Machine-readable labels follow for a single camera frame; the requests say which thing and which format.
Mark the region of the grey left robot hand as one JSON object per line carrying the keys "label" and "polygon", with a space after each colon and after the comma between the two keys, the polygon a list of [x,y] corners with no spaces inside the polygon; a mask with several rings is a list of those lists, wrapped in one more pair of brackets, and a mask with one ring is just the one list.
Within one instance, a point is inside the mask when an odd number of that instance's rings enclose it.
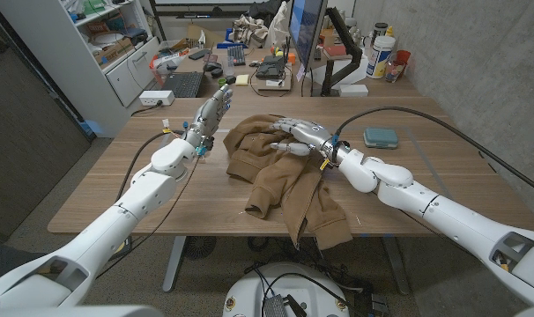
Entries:
{"label": "grey left robot hand", "polygon": [[232,89],[229,85],[221,86],[205,103],[198,108],[189,129],[183,139],[194,147],[203,147],[210,151],[214,143],[214,133],[219,128],[224,114],[230,107]]}

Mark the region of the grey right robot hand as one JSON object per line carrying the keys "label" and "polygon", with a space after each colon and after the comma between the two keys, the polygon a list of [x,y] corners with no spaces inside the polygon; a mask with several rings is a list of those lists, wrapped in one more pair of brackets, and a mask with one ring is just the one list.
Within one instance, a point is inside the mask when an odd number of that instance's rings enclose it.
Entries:
{"label": "grey right robot hand", "polygon": [[297,156],[307,156],[312,151],[319,151],[330,164],[337,166],[333,158],[335,150],[332,144],[332,134],[316,122],[309,122],[296,118],[281,118],[271,125],[274,129],[290,133],[295,142],[271,143],[270,147],[278,151],[286,151]]}

